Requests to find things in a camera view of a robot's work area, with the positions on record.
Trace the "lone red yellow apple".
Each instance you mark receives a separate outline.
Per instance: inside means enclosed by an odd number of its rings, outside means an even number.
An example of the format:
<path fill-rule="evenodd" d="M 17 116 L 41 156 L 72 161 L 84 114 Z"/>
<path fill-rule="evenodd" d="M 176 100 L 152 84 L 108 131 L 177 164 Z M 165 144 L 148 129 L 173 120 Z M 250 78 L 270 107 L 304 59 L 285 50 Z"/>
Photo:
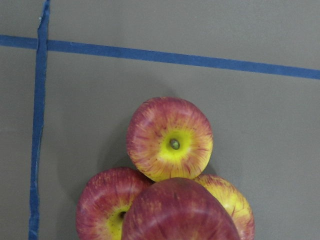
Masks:
<path fill-rule="evenodd" d="M 124 216 L 123 240 L 238 240 L 235 224 L 203 186 L 191 179 L 156 182 Z"/>

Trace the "far red yellow apple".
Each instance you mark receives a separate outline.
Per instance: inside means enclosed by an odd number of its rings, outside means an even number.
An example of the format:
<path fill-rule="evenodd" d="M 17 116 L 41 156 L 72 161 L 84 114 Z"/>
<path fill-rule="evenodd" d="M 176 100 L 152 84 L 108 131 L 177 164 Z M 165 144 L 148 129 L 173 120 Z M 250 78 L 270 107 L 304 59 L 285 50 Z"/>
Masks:
<path fill-rule="evenodd" d="M 193 103 L 177 97 L 154 97 L 142 103 L 126 134 L 132 163 L 155 182 L 196 178 L 207 167 L 213 145 L 207 117 Z"/>

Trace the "near red yellow apple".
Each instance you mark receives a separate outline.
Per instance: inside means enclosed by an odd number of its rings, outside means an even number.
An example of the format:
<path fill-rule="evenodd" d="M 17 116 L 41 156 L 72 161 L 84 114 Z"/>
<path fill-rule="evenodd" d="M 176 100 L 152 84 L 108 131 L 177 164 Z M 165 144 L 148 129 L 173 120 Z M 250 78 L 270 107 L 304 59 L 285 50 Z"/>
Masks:
<path fill-rule="evenodd" d="M 94 175 L 76 206 L 81 240 L 120 240 L 125 214 L 136 196 L 153 181 L 138 170 L 115 167 Z"/>

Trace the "right red yellow apple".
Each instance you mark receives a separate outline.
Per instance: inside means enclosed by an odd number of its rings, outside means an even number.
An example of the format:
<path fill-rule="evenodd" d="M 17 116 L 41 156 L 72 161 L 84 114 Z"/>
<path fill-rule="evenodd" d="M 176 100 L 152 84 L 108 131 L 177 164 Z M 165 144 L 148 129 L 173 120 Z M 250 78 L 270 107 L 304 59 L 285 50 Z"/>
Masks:
<path fill-rule="evenodd" d="M 194 180 L 221 203 L 231 216 L 241 240 L 255 239 L 253 210 L 245 196 L 232 183 L 213 174 L 201 174 Z"/>

